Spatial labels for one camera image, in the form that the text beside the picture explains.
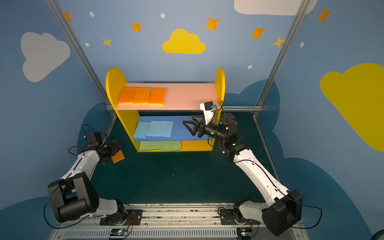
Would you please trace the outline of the orange sponge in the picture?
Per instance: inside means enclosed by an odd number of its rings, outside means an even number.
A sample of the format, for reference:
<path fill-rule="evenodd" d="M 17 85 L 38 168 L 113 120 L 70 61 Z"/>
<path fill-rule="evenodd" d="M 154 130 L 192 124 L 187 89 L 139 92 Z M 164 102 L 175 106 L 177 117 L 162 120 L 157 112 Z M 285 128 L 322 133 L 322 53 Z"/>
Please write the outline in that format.
<path fill-rule="evenodd" d="M 114 164 L 116 164 L 116 163 L 118 163 L 124 159 L 125 159 L 125 156 L 124 156 L 122 150 L 119 150 L 114 156 L 112 156 L 112 161 Z"/>
<path fill-rule="evenodd" d="M 151 88 L 136 88 L 134 106 L 147 106 L 151 95 Z"/>
<path fill-rule="evenodd" d="M 153 88 L 149 98 L 149 106 L 163 107 L 165 102 L 167 89 L 165 88 Z"/>
<path fill-rule="evenodd" d="M 120 105 L 133 105 L 136 89 L 136 87 L 122 88 L 118 103 Z"/>

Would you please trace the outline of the green sponge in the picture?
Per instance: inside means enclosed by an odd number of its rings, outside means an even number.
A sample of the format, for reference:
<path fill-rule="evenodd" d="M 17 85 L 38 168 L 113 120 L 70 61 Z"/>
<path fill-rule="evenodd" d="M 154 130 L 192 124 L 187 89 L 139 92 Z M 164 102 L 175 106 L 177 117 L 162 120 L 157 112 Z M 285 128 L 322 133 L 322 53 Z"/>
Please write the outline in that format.
<path fill-rule="evenodd" d="M 140 151 L 149 151 L 151 150 L 152 142 L 140 142 L 139 150 Z"/>
<path fill-rule="evenodd" d="M 172 141 L 161 141 L 160 142 L 160 150 L 161 151 L 169 151 L 172 148 Z"/>
<path fill-rule="evenodd" d="M 150 150 L 161 150 L 162 143 L 159 141 L 149 142 Z"/>
<path fill-rule="evenodd" d="M 181 151 L 182 150 L 182 142 L 181 141 L 171 141 L 170 146 L 171 146 L 171 151 Z"/>

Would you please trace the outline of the blue sponge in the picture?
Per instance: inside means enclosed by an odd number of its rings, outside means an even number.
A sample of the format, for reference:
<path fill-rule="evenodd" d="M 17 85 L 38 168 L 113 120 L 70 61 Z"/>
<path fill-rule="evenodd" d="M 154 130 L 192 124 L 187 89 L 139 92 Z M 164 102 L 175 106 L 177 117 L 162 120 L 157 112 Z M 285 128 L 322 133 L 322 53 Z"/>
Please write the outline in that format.
<path fill-rule="evenodd" d="M 148 128 L 148 131 L 146 133 L 146 136 L 147 137 L 159 137 L 162 125 L 163 125 L 162 121 L 151 121 L 149 128 Z"/>
<path fill-rule="evenodd" d="M 150 122 L 139 121 L 134 133 L 134 138 L 145 139 L 150 127 Z"/>
<path fill-rule="evenodd" d="M 172 136 L 173 127 L 174 127 L 173 121 L 161 121 L 159 137 L 170 138 Z"/>

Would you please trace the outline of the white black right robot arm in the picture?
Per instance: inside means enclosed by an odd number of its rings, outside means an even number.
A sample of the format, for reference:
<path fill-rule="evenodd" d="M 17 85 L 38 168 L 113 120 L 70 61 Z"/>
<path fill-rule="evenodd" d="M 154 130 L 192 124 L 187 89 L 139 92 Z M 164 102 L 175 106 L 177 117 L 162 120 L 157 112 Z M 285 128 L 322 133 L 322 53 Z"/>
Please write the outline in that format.
<path fill-rule="evenodd" d="M 204 116 L 192 116 L 183 124 L 192 136 L 217 140 L 223 154 L 248 176 L 264 198 L 264 205 L 252 201 L 234 205 L 233 216 L 237 224 L 263 223 L 273 235 L 280 236 L 302 219 L 301 194 L 291 192 L 259 162 L 238 136 L 238 123 L 233 114 L 222 114 L 218 124 L 207 123 Z"/>

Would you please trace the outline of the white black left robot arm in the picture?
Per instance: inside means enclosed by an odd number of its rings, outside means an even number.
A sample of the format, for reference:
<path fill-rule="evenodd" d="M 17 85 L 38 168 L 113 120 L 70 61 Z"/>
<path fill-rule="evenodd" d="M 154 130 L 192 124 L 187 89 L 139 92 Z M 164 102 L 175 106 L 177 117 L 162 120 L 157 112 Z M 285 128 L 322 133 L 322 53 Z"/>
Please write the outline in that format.
<path fill-rule="evenodd" d="M 107 135 L 100 132 L 86 134 L 85 138 L 86 146 L 73 166 L 48 185 L 47 203 L 59 223 L 101 217 L 106 225 L 122 225 L 127 218 L 123 203 L 100 198 L 91 183 L 97 165 L 107 163 L 122 147 L 116 141 L 109 142 Z"/>

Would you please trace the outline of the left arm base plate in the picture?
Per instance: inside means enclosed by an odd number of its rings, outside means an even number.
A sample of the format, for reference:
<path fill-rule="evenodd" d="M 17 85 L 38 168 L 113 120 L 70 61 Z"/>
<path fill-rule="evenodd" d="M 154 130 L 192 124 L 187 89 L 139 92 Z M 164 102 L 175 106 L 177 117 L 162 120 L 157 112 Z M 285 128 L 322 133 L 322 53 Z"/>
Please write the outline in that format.
<path fill-rule="evenodd" d="M 115 213 L 101 218 L 100 226 L 139 226 L 142 215 L 143 210 L 124 210 L 122 213 Z"/>

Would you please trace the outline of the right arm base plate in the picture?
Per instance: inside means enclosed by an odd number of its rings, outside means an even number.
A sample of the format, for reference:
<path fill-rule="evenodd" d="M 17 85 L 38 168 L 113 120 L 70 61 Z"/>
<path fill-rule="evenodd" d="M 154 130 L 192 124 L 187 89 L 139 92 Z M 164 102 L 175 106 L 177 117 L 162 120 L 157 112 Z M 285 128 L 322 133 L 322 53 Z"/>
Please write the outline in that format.
<path fill-rule="evenodd" d="M 260 221 L 245 219 L 238 209 L 218 208 L 221 225 L 260 225 Z"/>

